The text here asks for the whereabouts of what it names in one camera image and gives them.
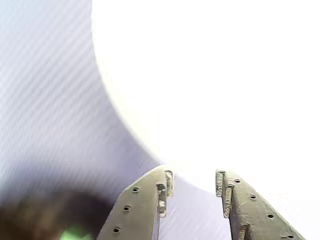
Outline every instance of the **gray metal gripper jaw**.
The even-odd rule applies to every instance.
[[[259,193],[233,172],[217,170],[215,192],[222,198],[232,240],[305,240]]]

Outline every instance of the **white circular object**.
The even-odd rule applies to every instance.
[[[318,180],[318,9],[93,0],[93,45],[118,114],[152,154],[207,191],[225,168],[284,204]]]

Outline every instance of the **blurry dark object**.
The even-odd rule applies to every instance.
[[[0,209],[0,239],[59,240],[70,228],[96,239],[111,208],[82,192],[29,193]]]

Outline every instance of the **blue-gray background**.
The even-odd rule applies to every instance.
[[[0,199],[71,187],[114,201],[158,164],[105,93],[91,1],[1,0]],[[221,199],[179,177],[168,207],[161,240],[230,239]]]

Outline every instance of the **green object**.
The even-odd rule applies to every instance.
[[[59,240],[94,240],[94,238],[82,228],[72,226],[63,232]]]

